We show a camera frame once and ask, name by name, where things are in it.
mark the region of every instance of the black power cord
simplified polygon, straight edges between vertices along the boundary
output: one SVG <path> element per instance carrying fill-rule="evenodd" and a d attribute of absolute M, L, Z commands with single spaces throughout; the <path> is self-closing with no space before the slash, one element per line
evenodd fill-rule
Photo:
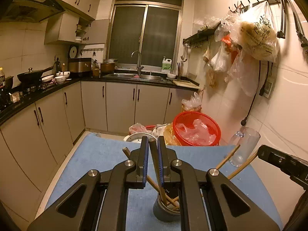
<path fill-rule="evenodd" d="M 260 73 L 261 73 L 261 61 L 259 61 L 259 78 L 258 78 L 258 87 L 259 87 L 259 83 L 260 83 Z M 255 95 L 254 95 L 254 98 L 252 99 L 252 102 L 251 102 L 251 105 L 250 105 L 250 108 L 249 108 L 248 114 L 246 115 L 246 117 L 245 117 L 243 120 L 241 120 L 241 125 L 242 125 L 242 126 L 245 126 L 245 125 L 246 125 L 246 122 L 247 122 L 248 116 L 249 116 L 249 114 L 250 114 L 250 111 L 251 111 L 252 105 L 254 104 L 254 100 L 255 100 L 255 98 L 256 98 L 257 93 L 258 93 L 258 88 L 257 88 L 257 91 L 256 91 L 256 93 L 255 93 Z"/>
<path fill-rule="evenodd" d="M 263 84 L 262 88 L 260 89 L 260 93 L 259 93 L 260 96 L 263 96 L 263 94 L 264 94 L 265 84 L 266 84 L 266 81 L 267 81 L 267 77 L 269 76 L 269 66 L 270 66 L 269 64 L 270 64 L 270 62 L 267 61 L 267 73 L 266 73 L 264 84 Z"/>

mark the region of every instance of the wok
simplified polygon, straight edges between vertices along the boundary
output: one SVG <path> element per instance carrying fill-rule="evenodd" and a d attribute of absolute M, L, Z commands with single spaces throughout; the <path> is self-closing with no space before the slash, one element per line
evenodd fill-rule
<path fill-rule="evenodd" d="M 36 83 L 41 79 L 44 72 L 53 70 L 53 68 L 53 66 L 42 70 L 32 70 L 32 68 L 29 68 L 28 72 L 18 74 L 17 78 L 24 83 Z"/>

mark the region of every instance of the window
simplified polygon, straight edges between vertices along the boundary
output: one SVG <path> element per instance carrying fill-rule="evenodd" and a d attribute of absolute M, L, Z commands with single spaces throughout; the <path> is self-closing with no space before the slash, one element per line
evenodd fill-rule
<path fill-rule="evenodd" d="M 119 64 L 161 67 L 164 56 L 175 62 L 182 0 L 117 0 L 107 46 L 108 58 Z"/>

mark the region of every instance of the tile floor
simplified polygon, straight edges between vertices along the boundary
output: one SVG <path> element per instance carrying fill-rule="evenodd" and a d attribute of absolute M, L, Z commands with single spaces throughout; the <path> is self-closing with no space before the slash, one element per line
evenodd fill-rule
<path fill-rule="evenodd" d="M 64 162 L 61 164 L 60 168 L 58 169 L 56 175 L 54 176 L 54 178 L 52 179 L 48 189 L 46 190 L 46 193 L 41 201 L 41 204 L 39 206 L 39 209 L 36 213 L 35 218 L 37 218 L 41 213 L 43 213 L 46 204 L 49 200 L 49 197 L 54 189 L 54 187 L 56 186 L 64 168 L 66 167 L 68 161 L 71 159 L 72 155 L 75 153 L 76 149 L 78 148 L 78 146 L 81 144 L 81 142 L 83 141 L 83 139 L 89 134 L 91 133 L 90 131 L 85 131 L 80 138 L 78 139 L 78 141 L 76 142 L 76 144 L 74 145 L 74 147 L 72 148 L 72 150 L 70 151 L 70 153 L 68 154 L 68 156 L 65 158 Z M 106 139 L 113 139 L 113 140 L 119 140 L 119 141 L 123 141 L 124 136 L 115 136 L 115 135 L 109 135 L 109 134 L 102 134 L 102 133 L 97 133 L 101 138 L 106 138 Z"/>

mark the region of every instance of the cutting board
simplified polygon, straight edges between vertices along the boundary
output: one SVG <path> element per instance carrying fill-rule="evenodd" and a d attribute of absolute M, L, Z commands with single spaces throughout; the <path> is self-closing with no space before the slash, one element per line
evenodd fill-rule
<path fill-rule="evenodd" d="M 199 89 L 199 86 L 193 84 L 190 81 L 172 81 L 175 85 L 186 87 L 186 88 L 193 88 L 193 89 Z"/>

